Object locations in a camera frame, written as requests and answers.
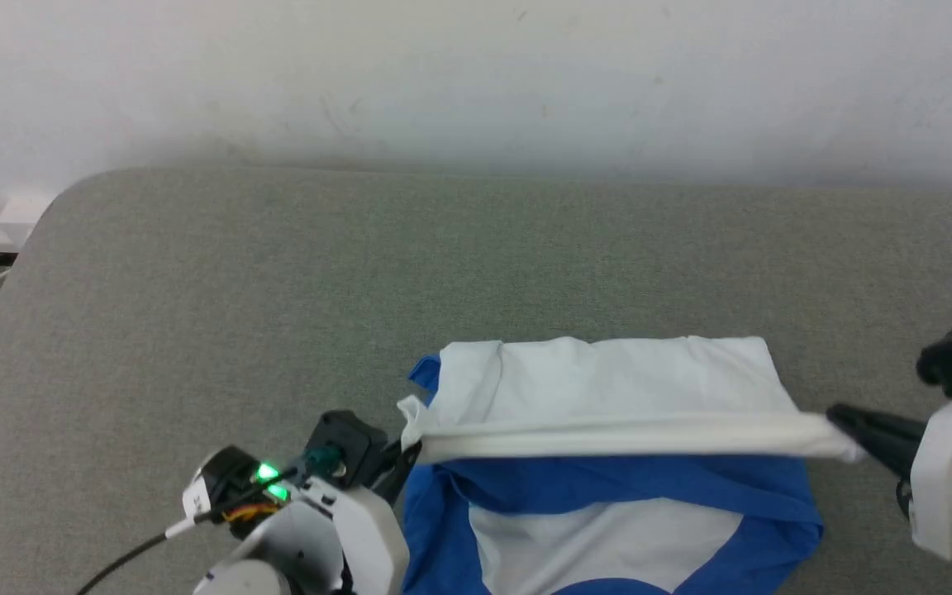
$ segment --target white cloth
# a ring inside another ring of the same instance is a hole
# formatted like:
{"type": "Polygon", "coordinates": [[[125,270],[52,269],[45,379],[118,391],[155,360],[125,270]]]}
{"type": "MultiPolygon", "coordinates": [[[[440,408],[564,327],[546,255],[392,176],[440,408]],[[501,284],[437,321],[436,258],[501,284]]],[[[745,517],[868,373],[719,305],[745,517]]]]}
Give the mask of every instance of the white cloth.
{"type": "Polygon", "coordinates": [[[618,339],[452,343],[431,407],[399,403],[419,463],[478,457],[789,455],[854,462],[861,448],[801,413],[766,342],[618,339]]]}
{"type": "Polygon", "coordinates": [[[564,515],[469,508],[483,584],[509,595],[621,577],[672,593],[733,537],[743,517],[665,497],[564,515]]]}

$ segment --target orange wire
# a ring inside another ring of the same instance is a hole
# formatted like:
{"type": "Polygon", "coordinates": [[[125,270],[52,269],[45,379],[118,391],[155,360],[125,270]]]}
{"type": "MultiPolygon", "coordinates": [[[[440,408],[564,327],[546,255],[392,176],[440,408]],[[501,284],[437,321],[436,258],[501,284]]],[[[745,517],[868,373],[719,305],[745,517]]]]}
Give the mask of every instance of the orange wire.
{"type": "Polygon", "coordinates": [[[252,519],[253,516],[258,515],[260,512],[268,513],[268,515],[273,515],[273,513],[278,512],[278,507],[273,504],[249,504],[245,506],[239,506],[234,508],[233,511],[223,512],[222,520],[227,523],[232,523],[235,520],[241,519],[243,521],[248,521],[252,519]]]}

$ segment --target gray fabric mat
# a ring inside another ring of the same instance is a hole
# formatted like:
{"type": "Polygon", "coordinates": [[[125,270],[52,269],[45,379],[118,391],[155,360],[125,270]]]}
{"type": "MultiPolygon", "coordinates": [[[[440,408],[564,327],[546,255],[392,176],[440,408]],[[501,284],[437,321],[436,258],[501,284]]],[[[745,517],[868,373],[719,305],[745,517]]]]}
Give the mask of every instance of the gray fabric mat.
{"type": "MultiPolygon", "coordinates": [[[[208,452],[400,429],[420,355],[572,335],[766,338],[798,406],[925,416],[952,196],[293,169],[130,170],[45,215],[0,293],[0,593],[68,593],[181,516],[208,452]]],[[[782,593],[952,593],[877,464],[815,462],[824,543],[782,593]]],[[[99,593],[189,593],[197,530],[99,593]]]]}

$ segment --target blue cloth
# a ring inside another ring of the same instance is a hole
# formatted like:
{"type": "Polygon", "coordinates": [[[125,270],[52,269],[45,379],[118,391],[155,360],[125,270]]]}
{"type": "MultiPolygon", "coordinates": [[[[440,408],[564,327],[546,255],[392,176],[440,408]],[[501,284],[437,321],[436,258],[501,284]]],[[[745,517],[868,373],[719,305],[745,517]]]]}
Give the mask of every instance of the blue cloth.
{"type": "MultiPolygon", "coordinates": [[[[435,396],[440,361],[409,378],[435,396]]],[[[411,549],[404,592],[483,594],[469,506],[500,515],[574,512],[594,503],[668,497],[744,515],[733,536],[674,593],[767,594],[821,541],[823,524],[799,459],[773,456],[598,456],[465,459],[418,466],[403,530],[411,549]]],[[[626,577],[588,580],[567,595],[664,593],[626,577]]]]}

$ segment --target white wall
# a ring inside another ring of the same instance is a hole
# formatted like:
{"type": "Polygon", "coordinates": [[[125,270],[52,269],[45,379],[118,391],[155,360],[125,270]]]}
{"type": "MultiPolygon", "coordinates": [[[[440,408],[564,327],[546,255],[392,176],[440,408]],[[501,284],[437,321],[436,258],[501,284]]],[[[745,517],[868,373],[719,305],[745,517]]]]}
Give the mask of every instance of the white wall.
{"type": "Polygon", "coordinates": [[[0,0],[0,204],[211,161],[952,188],[952,3],[0,0]]]}

